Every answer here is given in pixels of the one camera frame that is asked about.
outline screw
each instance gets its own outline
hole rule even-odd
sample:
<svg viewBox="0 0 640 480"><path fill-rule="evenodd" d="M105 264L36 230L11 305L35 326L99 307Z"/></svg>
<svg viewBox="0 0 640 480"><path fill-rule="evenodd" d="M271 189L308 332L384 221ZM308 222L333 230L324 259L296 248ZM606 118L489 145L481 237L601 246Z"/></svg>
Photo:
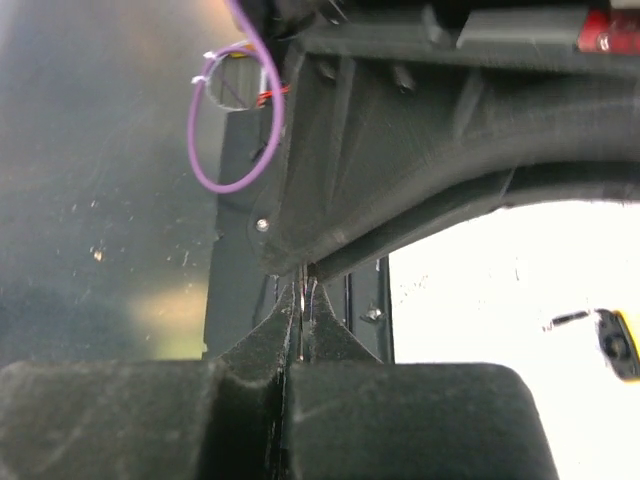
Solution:
<svg viewBox="0 0 640 480"><path fill-rule="evenodd" d="M379 308L372 308L361 318L367 323L377 323L382 318L382 311Z"/></svg>
<svg viewBox="0 0 640 480"><path fill-rule="evenodd" d="M265 233L267 230L269 230L269 220L267 220L266 218L261 218L260 220L258 220L256 222L256 230L261 233Z"/></svg>

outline purple wire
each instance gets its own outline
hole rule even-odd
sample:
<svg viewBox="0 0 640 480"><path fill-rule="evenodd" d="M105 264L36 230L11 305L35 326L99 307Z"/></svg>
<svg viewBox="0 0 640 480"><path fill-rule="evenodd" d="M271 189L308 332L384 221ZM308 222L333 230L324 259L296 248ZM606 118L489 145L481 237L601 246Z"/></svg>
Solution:
<svg viewBox="0 0 640 480"><path fill-rule="evenodd" d="M204 89L206 88L205 82L198 82L196 84L195 90L193 92L193 98L191 100L191 107L189 108L189 118L187 120L187 149L189 151L189 162L191 163L191 168L193 169L193 173L195 174L198 181L206 189L218 194L238 192L243 188L249 186L260 175L262 175L265 169L269 166L269 163L271 163L276 149L278 148L282 127L284 126L284 94L282 93L282 89L280 88L281 80L280 75L278 74L278 69L273 63L273 59L271 58L266 45L260 38L258 32L256 32L256 30L253 28L251 21L247 18L237 0L227 0L227 4L229 6L229 10L231 11L231 15L236 19L239 27L247 35L248 41L253 44L255 48L255 57L258 59L258 61L262 65L262 68L264 68L267 74L267 79L269 80L269 84L271 85L271 89L273 90L273 120L271 122L271 133L269 134L267 145L264 148L262 155L256 162L255 167L253 167L253 169L247 175L245 175L237 182L231 183L229 185L217 184L211 181L202 170L202 166L200 165L200 161L198 159L198 153L196 151L198 111L200 110L202 94L204 92ZM232 46L218 50L217 52L215 52L215 56L219 58L223 55L229 55L231 53L246 52L246 49ZM211 68L213 67L215 62L215 58L208 59L205 62L204 68L202 70L203 77L207 77L208 75L210 75Z"/></svg>

